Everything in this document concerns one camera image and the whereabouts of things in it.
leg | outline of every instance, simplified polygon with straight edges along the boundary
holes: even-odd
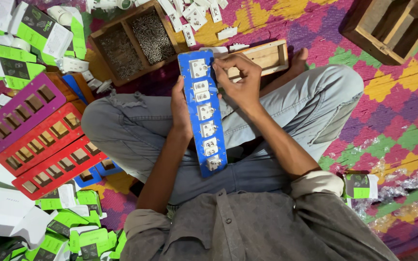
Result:
[[[86,108],[82,129],[91,142],[128,174],[146,182],[172,125],[170,97],[119,94],[102,98]],[[197,155],[187,151],[178,169],[169,200],[181,204],[221,188],[235,191],[230,168],[203,179]]]
[[[329,65],[307,71],[262,97],[272,118],[316,161],[338,137],[363,91],[361,77],[344,65]],[[225,142],[239,143],[238,137],[254,138],[258,131],[243,118],[224,118]],[[250,192],[273,191],[288,184],[287,176],[266,142],[252,155],[235,163],[237,189]]]

gray shirt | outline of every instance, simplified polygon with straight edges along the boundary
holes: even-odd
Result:
[[[311,172],[285,193],[202,194],[172,221],[135,210],[121,261],[398,260],[338,197],[343,181]]]

knee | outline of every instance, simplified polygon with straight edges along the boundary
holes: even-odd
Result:
[[[104,134],[104,129],[111,120],[111,108],[113,106],[105,99],[99,99],[90,103],[82,115],[81,126],[85,135],[90,140],[100,140]]]
[[[364,91],[364,81],[362,77],[351,67],[346,65],[329,65],[326,70],[329,76],[333,75],[336,80],[336,87],[339,93],[348,94],[346,96],[355,97],[362,95]]]

hand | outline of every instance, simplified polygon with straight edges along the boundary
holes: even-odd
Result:
[[[189,120],[188,106],[183,94],[183,77],[178,76],[177,83],[172,88],[171,111],[173,117],[172,129],[179,135],[183,135],[188,142],[193,138],[191,121]]]
[[[225,69],[236,67],[240,70],[241,80],[233,83],[229,80]],[[212,68],[216,72],[217,81],[222,85],[227,95],[232,98],[241,110],[260,105],[259,88],[261,86],[262,68],[252,62],[243,53],[234,53],[220,59],[214,59]]]

box of screws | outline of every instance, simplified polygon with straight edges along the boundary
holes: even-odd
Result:
[[[115,18],[88,40],[115,86],[121,86],[177,59],[173,30],[156,0]]]

